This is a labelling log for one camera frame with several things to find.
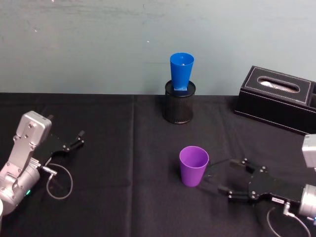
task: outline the blue plastic cup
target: blue plastic cup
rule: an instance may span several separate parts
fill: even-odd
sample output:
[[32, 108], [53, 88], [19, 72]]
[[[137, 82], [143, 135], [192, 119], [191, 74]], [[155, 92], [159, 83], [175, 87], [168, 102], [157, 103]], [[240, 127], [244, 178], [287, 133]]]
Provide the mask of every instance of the blue plastic cup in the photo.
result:
[[171, 55], [171, 83], [174, 90], [187, 90], [193, 63], [194, 57], [188, 53]]

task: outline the cup rim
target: cup rim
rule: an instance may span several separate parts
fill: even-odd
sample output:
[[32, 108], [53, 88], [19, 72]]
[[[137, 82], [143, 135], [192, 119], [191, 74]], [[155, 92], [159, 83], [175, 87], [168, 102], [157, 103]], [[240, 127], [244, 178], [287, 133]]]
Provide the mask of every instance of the cup rim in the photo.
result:
[[186, 52], [176, 52], [176, 53], [173, 53], [173, 54], [170, 56], [170, 63], [172, 63], [172, 64], [174, 64], [174, 65], [181, 66], [180, 64], [177, 64], [177, 63], [174, 63], [174, 62], [172, 62], [172, 61], [171, 61], [171, 58], [172, 58], [174, 55], [176, 55], [176, 54], [180, 54], [180, 53], [187, 54], [187, 55], [189, 55], [189, 56], [191, 56], [191, 57], [192, 57], [192, 62], [191, 62], [191, 63], [189, 63], [189, 64], [186, 64], [186, 66], [187, 66], [187, 65], [191, 65], [191, 64], [193, 64], [193, 63], [194, 63], [194, 56], [193, 56], [192, 54], [190, 54], [190, 53], [186, 53]]
[[[181, 159], [181, 153], [182, 153], [185, 149], [190, 148], [190, 147], [198, 148], [198, 149], [202, 150], [203, 152], [205, 152], [205, 154], [207, 155], [207, 161], [206, 161], [206, 163], [205, 163], [204, 165], [199, 166], [199, 167], [192, 167], [192, 166], [189, 166], [189, 165], [185, 164], [185, 163], [182, 161], [182, 159]], [[183, 165], [185, 165], [185, 166], [188, 167], [188, 168], [201, 169], [201, 168], [207, 166], [207, 164], [208, 164], [208, 162], [209, 162], [209, 155], [208, 155], [207, 151], [204, 150], [204, 149], [201, 148], [201, 147], [198, 147], [198, 146], [187, 146], [187, 147], [183, 148], [183, 149], [180, 151], [179, 160], [181, 161], [181, 163], [182, 163]]]

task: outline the label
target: label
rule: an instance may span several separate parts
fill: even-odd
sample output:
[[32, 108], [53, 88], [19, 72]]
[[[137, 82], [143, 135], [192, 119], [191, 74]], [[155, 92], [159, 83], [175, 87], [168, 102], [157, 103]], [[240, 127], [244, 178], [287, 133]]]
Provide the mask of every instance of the label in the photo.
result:
[[281, 200], [281, 199], [278, 199], [278, 198], [275, 198], [275, 197], [272, 198], [272, 201], [284, 204], [284, 200]]

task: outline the plastic cup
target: plastic cup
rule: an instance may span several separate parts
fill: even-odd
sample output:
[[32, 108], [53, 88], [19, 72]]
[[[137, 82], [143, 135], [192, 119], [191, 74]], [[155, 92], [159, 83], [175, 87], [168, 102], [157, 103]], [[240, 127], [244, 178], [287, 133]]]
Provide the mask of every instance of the plastic cup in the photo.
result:
[[188, 187], [197, 186], [209, 161], [208, 153], [201, 147], [185, 147], [179, 155], [182, 183]]
[[175, 53], [170, 57], [171, 82], [174, 90], [187, 90], [194, 57], [188, 53]]

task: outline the black mesh pencil holder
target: black mesh pencil holder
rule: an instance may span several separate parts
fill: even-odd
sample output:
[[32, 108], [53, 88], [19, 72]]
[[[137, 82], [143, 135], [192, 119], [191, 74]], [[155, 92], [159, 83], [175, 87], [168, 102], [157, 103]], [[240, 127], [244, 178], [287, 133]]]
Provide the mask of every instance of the black mesh pencil holder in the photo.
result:
[[190, 81], [186, 91], [174, 90], [171, 81], [165, 86], [163, 117], [170, 123], [186, 123], [193, 118], [193, 98], [196, 86]]

